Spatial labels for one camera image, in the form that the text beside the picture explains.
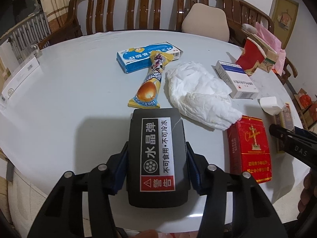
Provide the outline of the left hand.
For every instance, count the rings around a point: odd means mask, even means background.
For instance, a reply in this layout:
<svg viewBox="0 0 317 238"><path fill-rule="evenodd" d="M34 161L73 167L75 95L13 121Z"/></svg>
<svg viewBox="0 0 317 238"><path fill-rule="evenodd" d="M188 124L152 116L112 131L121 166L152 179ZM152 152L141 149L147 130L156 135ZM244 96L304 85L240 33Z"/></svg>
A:
<svg viewBox="0 0 317 238"><path fill-rule="evenodd" d="M145 230L137 233L133 238L159 238L159 234L156 230Z"/></svg>

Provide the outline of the right hand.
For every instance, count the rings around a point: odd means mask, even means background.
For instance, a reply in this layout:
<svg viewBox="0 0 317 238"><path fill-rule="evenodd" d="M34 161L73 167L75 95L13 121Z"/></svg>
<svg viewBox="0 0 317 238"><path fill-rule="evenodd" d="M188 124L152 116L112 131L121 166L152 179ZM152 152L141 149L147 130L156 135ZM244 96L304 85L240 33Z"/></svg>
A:
<svg viewBox="0 0 317 238"><path fill-rule="evenodd" d="M316 175L313 170L310 170L310 172L305 176L303 185L304 189L301 192L298 203L299 215L303 213L310 199L313 196L316 197Z"/></svg>

